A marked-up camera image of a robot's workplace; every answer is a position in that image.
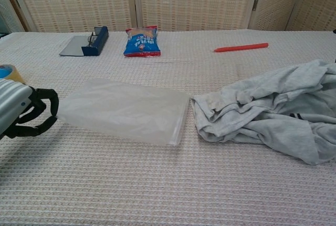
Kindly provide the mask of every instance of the woven room divider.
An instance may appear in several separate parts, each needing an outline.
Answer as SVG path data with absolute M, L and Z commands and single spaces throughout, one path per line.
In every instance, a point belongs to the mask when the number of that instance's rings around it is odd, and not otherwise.
M 23 16 L 23 13 L 21 11 L 21 8 L 18 6 L 18 4 L 16 3 L 15 0 L 1 0 L 0 4 L 3 6 L 2 9 L 5 9 L 6 7 L 8 7 L 8 5 L 6 5 L 6 3 L 11 4 L 11 7 L 13 8 L 13 14 L 11 14 L 10 18 L 11 20 L 15 20 L 16 23 L 16 27 L 15 30 L 19 30 L 19 31 L 23 31 L 23 30 L 28 30 L 27 28 L 27 24 L 25 21 L 25 18 Z
M 132 27 L 129 0 L 24 0 L 39 32 L 88 32 Z
M 299 0 L 286 30 L 336 29 L 336 0 Z
M 253 0 L 141 0 L 141 23 L 161 30 L 247 28 L 252 5 Z
M 296 0 L 258 0 L 249 29 L 285 30 Z
M 10 0 L 0 0 L 0 20 L 11 32 L 23 32 L 24 28 L 16 15 Z

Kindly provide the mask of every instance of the clear plastic bag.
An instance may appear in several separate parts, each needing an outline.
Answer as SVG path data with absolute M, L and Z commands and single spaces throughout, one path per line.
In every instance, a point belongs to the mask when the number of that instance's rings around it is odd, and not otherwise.
M 182 92 L 93 79 L 60 101 L 57 117 L 101 133 L 176 146 L 188 105 L 189 95 Z

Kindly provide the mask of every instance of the gray sweatshirt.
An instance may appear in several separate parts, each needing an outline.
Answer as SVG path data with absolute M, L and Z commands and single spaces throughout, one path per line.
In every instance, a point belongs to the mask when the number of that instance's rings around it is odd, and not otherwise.
M 310 165 L 336 156 L 336 64 L 270 71 L 192 103 L 206 141 L 263 143 Z

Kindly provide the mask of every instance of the bed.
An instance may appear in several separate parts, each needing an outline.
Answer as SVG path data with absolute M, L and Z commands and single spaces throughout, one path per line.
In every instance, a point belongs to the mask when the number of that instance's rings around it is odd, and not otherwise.
M 90 78 L 204 94 L 336 57 L 333 32 L 246 29 L 159 32 L 162 56 L 153 58 L 123 57 L 126 33 L 110 32 L 100 56 L 60 57 L 74 35 L 89 33 L 10 34 L 0 63 L 62 99 Z M 213 52 L 263 42 L 267 49 Z M 39 137 L 0 141 L 0 224 L 335 225 L 336 161 L 309 166 L 262 145 L 205 142 L 191 107 L 177 147 L 58 121 Z

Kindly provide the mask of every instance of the snack bag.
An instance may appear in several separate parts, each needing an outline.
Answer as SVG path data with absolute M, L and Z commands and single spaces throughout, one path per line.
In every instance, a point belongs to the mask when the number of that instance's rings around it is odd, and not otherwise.
M 128 41 L 124 55 L 127 57 L 160 56 L 161 51 L 156 42 L 157 29 L 157 26 L 127 29 Z

